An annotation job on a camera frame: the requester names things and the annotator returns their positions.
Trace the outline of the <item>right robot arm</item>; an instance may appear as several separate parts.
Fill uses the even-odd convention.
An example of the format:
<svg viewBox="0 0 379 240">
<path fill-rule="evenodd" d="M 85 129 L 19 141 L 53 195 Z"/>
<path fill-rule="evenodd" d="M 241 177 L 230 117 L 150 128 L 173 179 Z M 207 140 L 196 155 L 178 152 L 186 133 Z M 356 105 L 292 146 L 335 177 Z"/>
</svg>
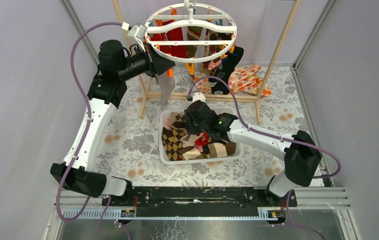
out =
<svg viewBox="0 0 379 240">
<path fill-rule="evenodd" d="M 190 134 L 206 133 L 212 140 L 244 144 L 265 151 L 284 162 L 284 169 L 268 183 L 264 199 L 277 206 L 296 187 L 308 187 L 322 159 L 310 135 L 277 133 L 250 126 L 239 115 L 216 113 L 205 102 L 197 100 L 184 111 L 186 130 Z"/>
</svg>

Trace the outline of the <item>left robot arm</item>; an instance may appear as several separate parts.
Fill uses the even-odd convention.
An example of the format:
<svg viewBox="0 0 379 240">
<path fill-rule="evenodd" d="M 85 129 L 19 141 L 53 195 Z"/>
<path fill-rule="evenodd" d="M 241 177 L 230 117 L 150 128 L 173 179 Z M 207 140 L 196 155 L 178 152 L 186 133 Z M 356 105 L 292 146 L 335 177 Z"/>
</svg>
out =
<svg viewBox="0 0 379 240">
<path fill-rule="evenodd" d="M 99 65 L 86 95 L 85 110 L 78 134 L 61 163 L 53 163 L 50 174 L 63 189 L 97 198 L 112 195 L 118 204 L 128 205 L 133 193 L 127 181 L 95 171 L 102 138 L 127 91 L 126 81 L 141 74 L 154 78 L 176 64 L 157 54 L 152 46 L 134 54 L 118 40 L 104 41 L 98 52 Z"/>
</svg>

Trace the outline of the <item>grey sock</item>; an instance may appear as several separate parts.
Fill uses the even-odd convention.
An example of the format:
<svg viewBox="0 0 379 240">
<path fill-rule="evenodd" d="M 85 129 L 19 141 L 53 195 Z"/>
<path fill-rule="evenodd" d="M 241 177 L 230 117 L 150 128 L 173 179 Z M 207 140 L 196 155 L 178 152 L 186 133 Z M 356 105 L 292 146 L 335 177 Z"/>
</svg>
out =
<svg viewBox="0 0 379 240">
<path fill-rule="evenodd" d="M 163 105 L 166 105 L 171 93 L 175 89 L 175 79 L 173 77 L 170 77 L 166 74 L 162 74 L 158 76 L 158 85 L 160 87 L 161 91 L 161 103 Z"/>
</svg>

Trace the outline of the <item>orange clothespin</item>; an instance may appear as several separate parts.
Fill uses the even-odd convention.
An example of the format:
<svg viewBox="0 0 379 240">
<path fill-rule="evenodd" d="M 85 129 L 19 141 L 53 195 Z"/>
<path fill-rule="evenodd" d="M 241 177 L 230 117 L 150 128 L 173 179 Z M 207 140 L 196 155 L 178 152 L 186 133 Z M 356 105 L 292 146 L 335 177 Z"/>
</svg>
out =
<svg viewBox="0 0 379 240">
<path fill-rule="evenodd" d="M 174 69 L 173 69 L 173 68 L 169 68 L 169 69 L 166 71 L 166 75 L 167 75 L 169 78 L 173 78 L 173 77 L 174 77 Z"/>
</svg>

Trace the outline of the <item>white round sock hanger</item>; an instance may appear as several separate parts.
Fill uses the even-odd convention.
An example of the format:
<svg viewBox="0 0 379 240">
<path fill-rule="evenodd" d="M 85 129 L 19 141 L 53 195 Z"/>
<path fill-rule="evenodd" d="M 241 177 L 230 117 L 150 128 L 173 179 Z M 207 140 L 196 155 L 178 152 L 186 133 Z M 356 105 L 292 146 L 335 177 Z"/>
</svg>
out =
<svg viewBox="0 0 379 240">
<path fill-rule="evenodd" d="M 174 62 L 217 64 L 235 52 L 234 19 L 224 10 L 196 0 L 155 11 L 145 27 L 143 41 Z"/>
</svg>

